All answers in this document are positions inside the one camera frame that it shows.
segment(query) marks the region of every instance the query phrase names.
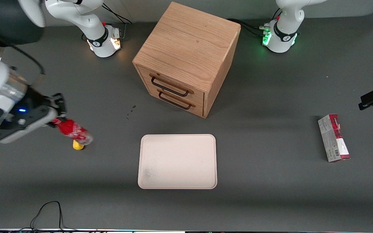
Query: drawer handle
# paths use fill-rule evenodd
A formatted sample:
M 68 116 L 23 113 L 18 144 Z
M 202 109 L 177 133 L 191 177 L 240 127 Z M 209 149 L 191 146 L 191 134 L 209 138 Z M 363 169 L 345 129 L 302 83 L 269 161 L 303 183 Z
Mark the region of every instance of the drawer handle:
M 160 85 L 160 84 L 155 83 L 155 82 L 154 82 L 155 79 L 156 79 L 155 77 L 152 77 L 152 80 L 151 80 L 152 84 L 154 84 L 154 85 L 157 86 L 157 87 L 162 88 L 163 90 L 167 90 L 167 91 L 169 91 L 170 93 L 174 93 L 174 94 L 176 94 L 176 95 L 179 95 L 180 97 L 185 97 L 185 96 L 187 96 L 188 93 L 189 93 L 189 91 L 186 91 L 185 94 L 178 93 L 178 92 L 176 92 L 176 91 L 174 91 L 174 90 L 171 90 L 171 89 L 169 89 L 169 88 L 167 88 L 167 87 L 164 87 L 164 86 L 162 86 L 162 85 Z
M 177 104 L 177 103 L 175 103 L 175 102 L 170 101 L 169 99 L 165 99 L 165 98 L 162 97 L 161 95 L 162 95 L 162 92 L 159 92 L 159 98 L 160 98 L 161 100 L 166 101 L 166 102 L 168 102 L 168 103 L 170 103 L 170 104 L 173 104 L 173 105 L 175 105 L 175 106 L 177 106 L 177 107 L 180 107 L 180 108 L 182 108 L 183 110 L 188 110 L 188 109 L 190 109 L 191 106 L 192 106 L 191 104 L 189 104 L 188 107 L 184 107 L 184 106 L 182 106 L 182 105 L 179 105 L 179 104 Z

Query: plastic tray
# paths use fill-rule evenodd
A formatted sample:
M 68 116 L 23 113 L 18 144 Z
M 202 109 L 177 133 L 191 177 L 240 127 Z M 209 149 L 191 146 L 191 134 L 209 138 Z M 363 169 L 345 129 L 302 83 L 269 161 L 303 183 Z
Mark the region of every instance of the plastic tray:
M 142 189 L 215 188 L 215 137 L 211 134 L 143 136 L 138 185 Z

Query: tabletop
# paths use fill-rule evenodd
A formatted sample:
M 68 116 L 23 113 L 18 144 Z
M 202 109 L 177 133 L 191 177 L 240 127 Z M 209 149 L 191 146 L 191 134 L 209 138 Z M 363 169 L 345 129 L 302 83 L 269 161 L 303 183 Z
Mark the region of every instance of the tabletop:
M 242 30 L 207 119 L 144 87 L 132 59 L 154 25 L 128 25 L 122 50 L 106 59 L 77 27 L 47 28 L 39 42 L 21 46 L 46 68 L 37 89 L 63 93 L 68 117 L 95 140 L 76 151 L 44 127 L 0 144 L 0 228 L 27 227 L 41 205 L 57 200 L 73 228 L 373 232 L 373 107 L 358 109 L 373 90 L 373 15 L 306 19 L 283 54 Z M 12 49 L 2 61 L 29 81 L 38 74 Z M 333 113 L 348 161 L 326 159 L 317 119 Z M 217 187 L 139 188 L 145 134 L 214 135 Z M 49 205 L 36 227 L 57 228 L 57 221 Z

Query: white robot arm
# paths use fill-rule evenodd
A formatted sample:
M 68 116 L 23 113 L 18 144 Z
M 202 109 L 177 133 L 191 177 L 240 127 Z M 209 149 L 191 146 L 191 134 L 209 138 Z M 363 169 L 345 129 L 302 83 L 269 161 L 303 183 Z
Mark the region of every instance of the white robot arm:
M 119 28 L 103 25 L 95 14 L 89 14 L 102 6 L 103 0 L 46 0 L 45 3 L 52 16 L 80 28 L 97 56 L 109 57 L 120 49 Z
M 297 29 L 305 19 L 303 7 L 319 4 L 327 0 L 276 0 L 282 9 L 279 20 L 274 19 L 264 24 L 263 45 L 275 53 L 284 53 L 294 44 Z
M 40 1 L 0 0 L 0 47 L 12 46 L 25 53 L 14 45 L 38 41 L 44 26 Z M 41 95 L 12 67 L 0 62 L 0 143 L 10 143 L 62 114 L 65 105 L 60 93 Z

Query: wooden cabinet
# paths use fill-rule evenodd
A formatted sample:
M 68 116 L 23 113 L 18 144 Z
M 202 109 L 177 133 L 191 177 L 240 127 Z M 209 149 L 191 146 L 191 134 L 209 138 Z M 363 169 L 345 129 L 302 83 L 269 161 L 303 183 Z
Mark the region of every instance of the wooden cabinet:
M 240 28 L 172 2 L 133 64 L 151 96 L 206 118 L 230 69 Z

